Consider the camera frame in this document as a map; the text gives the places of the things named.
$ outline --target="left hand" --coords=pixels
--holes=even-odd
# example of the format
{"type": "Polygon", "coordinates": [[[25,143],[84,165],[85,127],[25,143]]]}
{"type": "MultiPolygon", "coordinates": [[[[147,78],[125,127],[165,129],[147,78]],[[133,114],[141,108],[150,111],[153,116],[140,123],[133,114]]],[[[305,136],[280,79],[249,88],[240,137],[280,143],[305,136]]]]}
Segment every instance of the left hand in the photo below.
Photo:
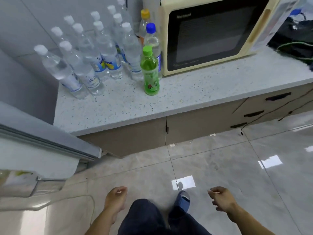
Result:
{"type": "Polygon", "coordinates": [[[127,187],[120,186],[113,188],[105,198],[104,209],[112,215],[112,224],[115,223],[117,214],[125,209],[127,187]]]}

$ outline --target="hand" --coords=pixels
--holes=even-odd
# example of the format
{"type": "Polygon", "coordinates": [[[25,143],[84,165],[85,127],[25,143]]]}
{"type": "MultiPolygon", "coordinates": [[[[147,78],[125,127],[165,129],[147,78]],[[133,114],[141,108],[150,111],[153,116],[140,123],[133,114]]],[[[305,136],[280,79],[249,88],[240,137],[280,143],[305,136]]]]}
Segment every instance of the hand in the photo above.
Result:
{"type": "Polygon", "coordinates": [[[112,216],[112,224],[115,223],[117,214],[125,209],[125,200],[127,196],[127,187],[120,186],[113,188],[105,198],[104,212],[112,216]]]}
{"type": "Polygon", "coordinates": [[[232,193],[228,189],[218,186],[208,190],[208,194],[213,199],[212,204],[217,206],[215,209],[227,213],[229,219],[234,222],[234,213],[240,206],[232,193]]]}

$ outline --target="microwave logo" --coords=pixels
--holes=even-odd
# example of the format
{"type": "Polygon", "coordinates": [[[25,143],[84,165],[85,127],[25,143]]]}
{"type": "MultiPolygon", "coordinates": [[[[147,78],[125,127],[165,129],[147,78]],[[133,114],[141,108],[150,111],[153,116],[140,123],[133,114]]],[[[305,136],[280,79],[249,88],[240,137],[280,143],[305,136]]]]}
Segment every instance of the microwave logo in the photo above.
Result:
{"type": "Polygon", "coordinates": [[[186,18],[186,17],[189,17],[189,16],[191,16],[191,13],[186,14],[186,15],[176,16],[176,19],[182,19],[182,18],[186,18]]]}

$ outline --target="green drink bottle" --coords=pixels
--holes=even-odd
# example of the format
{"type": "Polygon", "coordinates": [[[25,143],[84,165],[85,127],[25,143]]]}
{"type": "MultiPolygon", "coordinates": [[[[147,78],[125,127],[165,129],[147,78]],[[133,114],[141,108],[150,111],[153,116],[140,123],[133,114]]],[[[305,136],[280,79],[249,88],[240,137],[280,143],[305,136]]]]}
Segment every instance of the green drink bottle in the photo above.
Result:
{"type": "Polygon", "coordinates": [[[145,93],[148,95],[156,95],[160,90],[159,84],[159,62],[152,55],[150,45],[143,47],[143,56],[140,67],[145,81],[145,93]]]}

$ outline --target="countertop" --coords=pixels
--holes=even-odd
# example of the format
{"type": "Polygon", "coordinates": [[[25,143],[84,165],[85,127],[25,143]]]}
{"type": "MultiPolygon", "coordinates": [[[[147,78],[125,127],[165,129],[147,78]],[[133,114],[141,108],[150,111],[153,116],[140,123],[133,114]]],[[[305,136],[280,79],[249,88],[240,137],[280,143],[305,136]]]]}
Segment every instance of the countertop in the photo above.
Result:
{"type": "Polygon", "coordinates": [[[104,95],[73,98],[59,87],[54,126],[80,136],[313,82],[306,64],[269,47],[222,64],[165,77],[156,96],[125,76],[104,95]]]}

